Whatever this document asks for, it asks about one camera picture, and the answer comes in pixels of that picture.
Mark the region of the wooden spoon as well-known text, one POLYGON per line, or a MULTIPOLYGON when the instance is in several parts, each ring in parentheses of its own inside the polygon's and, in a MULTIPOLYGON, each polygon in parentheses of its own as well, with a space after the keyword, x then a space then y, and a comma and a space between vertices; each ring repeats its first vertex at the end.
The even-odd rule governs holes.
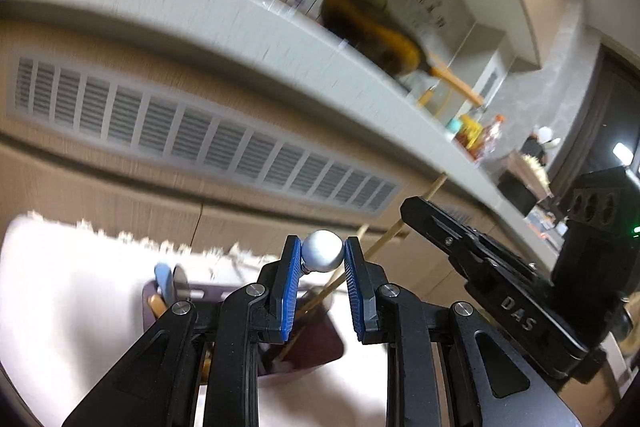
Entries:
POLYGON ((159 319, 167 311, 166 303, 160 295, 151 295, 146 298, 146 303, 148 304, 155 320, 159 319))

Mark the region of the blue plastic spoon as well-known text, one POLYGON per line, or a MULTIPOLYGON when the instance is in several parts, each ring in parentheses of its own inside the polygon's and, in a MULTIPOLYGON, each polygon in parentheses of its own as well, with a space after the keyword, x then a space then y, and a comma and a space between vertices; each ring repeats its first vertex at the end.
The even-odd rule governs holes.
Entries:
POLYGON ((166 306, 170 307, 175 302, 174 280, 172 279, 172 270, 169 265, 159 263, 154 267, 155 282, 160 290, 160 295, 166 306))

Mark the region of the wooden chopstick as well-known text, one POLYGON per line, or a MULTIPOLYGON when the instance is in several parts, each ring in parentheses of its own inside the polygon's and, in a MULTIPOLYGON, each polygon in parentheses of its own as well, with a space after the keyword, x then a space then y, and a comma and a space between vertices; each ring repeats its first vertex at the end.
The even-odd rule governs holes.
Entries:
MULTIPOLYGON (((312 297, 309 301, 307 301, 296 312, 295 320, 305 321, 306 316, 309 313, 314 312, 314 309, 318 307, 322 307, 326 299, 330 298, 333 295, 334 291, 336 291, 337 288, 339 288, 345 282, 345 280, 346 280, 345 269, 343 267, 336 268, 333 274, 331 275, 329 282, 322 287, 321 291, 319 291, 317 295, 314 295, 314 297, 312 297)), ((300 329, 300 331, 292 339, 288 340, 285 347, 282 349, 280 355, 277 357, 277 361, 282 361, 288 355, 288 352, 291 351, 299 335, 302 332, 303 332, 303 329, 300 329)))
MULTIPOLYGON (((437 179, 430 185, 427 191, 421 195, 421 198, 425 200, 431 200, 447 180, 448 174, 446 172, 441 173, 437 177, 437 179)), ((404 226, 405 222, 401 219, 396 221, 370 248, 368 248, 363 253, 364 259, 370 260, 375 257, 384 246, 390 243, 390 241, 399 234, 404 226)))

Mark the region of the white black measuring spoon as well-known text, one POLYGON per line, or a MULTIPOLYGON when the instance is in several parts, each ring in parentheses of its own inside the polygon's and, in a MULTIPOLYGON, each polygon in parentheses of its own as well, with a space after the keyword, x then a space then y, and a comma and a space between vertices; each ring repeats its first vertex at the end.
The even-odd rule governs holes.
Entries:
POLYGON ((302 243, 302 268, 304 273, 328 273, 343 262, 343 241, 329 230, 310 233, 302 243))

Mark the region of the metal spoon black handle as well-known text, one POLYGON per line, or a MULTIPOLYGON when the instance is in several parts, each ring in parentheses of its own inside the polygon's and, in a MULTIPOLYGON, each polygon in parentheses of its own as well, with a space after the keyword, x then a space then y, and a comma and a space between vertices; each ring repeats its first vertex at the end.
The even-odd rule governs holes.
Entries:
POLYGON ((175 268, 172 270, 172 279, 171 279, 172 290, 174 291, 174 301, 186 301, 190 299, 191 289, 188 281, 188 277, 186 276, 186 271, 184 271, 181 265, 175 265, 175 268))

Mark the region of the grey kitchen countertop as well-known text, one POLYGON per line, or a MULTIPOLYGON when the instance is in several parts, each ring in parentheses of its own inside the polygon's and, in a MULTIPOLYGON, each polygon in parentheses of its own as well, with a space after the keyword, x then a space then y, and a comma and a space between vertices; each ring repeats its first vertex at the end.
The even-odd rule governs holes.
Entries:
POLYGON ((484 204, 537 265, 555 251, 498 191, 444 127, 390 77, 308 17, 277 0, 1 0, 43 22, 112 37, 208 67, 317 117, 333 117, 360 139, 380 140, 418 167, 446 172, 484 204))

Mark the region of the black pot with basket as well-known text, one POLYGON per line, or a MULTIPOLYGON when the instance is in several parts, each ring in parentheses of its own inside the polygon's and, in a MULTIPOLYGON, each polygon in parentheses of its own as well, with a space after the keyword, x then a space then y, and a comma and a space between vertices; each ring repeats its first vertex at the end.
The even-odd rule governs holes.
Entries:
POLYGON ((546 170, 536 157, 512 150, 502 165, 498 190, 523 217, 552 196, 546 170))

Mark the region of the purple utensil holder box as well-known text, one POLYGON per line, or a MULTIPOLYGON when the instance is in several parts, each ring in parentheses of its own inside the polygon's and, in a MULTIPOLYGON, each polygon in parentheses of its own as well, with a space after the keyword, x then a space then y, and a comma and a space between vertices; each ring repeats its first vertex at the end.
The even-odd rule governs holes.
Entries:
MULTIPOLYGON (((193 301, 219 303, 240 287, 235 285, 195 284, 191 288, 178 289, 177 296, 193 301)), ((318 293, 320 287, 308 282, 300 283, 297 308, 318 293)), ((153 308, 149 304, 152 297, 162 297, 155 281, 146 282, 142 288, 142 323, 146 331, 156 320, 153 308)), ((292 381, 303 376, 318 366, 336 361, 344 355, 345 346, 334 322, 330 319, 326 308, 312 310, 311 319, 297 321, 290 338, 285 345, 258 346, 260 361, 258 363, 258 381, 261 385, 275 385, 292 381)))

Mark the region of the black utensil cup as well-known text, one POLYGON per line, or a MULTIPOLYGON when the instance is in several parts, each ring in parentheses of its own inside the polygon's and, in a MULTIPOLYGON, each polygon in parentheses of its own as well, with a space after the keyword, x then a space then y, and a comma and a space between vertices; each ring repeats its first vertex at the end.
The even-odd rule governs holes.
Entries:
POLYGON ((520 148, 523 156, 535 158, 542 167, 548 164, 548 152, 559 146, 561 138, 547 126, 536 127, 520 148))

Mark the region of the condiment bottle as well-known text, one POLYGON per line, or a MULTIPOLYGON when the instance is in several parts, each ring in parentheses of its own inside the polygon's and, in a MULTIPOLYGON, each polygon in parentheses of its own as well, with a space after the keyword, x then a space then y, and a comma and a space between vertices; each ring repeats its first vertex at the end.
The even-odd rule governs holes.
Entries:
POLYGON ((485 136, 480 150, 480 157, 485 158, 490 155, 496 148, 502 135, 503 124, 506 122, 506 117, 503 115, 497 115, 494 121, 484 129, 485 136))

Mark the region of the yellow jar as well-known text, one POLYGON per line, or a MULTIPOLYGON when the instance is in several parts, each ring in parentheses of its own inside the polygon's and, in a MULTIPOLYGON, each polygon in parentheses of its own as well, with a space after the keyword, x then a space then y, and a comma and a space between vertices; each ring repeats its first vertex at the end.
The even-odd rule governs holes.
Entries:
POLYGON ((484 127, 479 121, 469 115, 462 115, 459 121, 461 126, 454 139, 463 146, 465 150, 469 150, 480 137, 484 127))

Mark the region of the white table cloth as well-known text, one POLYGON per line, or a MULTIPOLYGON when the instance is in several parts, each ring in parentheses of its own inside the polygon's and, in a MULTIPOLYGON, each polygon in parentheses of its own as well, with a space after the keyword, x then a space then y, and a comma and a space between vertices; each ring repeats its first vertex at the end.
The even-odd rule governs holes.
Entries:
MULTIPOLYGON (((1 245, 1 390, 26 424, 58 426, 142 335, 142 289, 163 263, 191 283, 241 287, 264 263, 246 251, 183 254, 80 225, 15 218, 1 245)), ((381 426, 386 353, 362 345, 344 291, 329 312, 338 360, 259 392, 265 426, 381 426)))

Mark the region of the black yellow wok pan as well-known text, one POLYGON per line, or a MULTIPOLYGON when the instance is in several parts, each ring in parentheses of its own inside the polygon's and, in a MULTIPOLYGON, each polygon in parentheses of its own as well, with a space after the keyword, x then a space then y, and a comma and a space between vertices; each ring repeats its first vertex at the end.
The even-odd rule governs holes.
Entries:
POLYGON ((444 80, 475 106, 484 104, 484 98, 448 67, 438 65, 434 55, 410 31, 366 0, 323 0, 320 20, 326 30, 345 40, 390 77, 425 72, 444 80))

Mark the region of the long grey vent grille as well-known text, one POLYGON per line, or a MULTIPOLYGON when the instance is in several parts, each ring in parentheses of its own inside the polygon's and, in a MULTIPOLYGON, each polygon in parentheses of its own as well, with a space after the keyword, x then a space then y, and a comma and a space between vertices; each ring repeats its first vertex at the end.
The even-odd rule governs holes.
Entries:
POLYGON ((399 182, 350 157, 205 98, 17 51, 9 113, 81 142, 216 180, 378 215, 399 182))

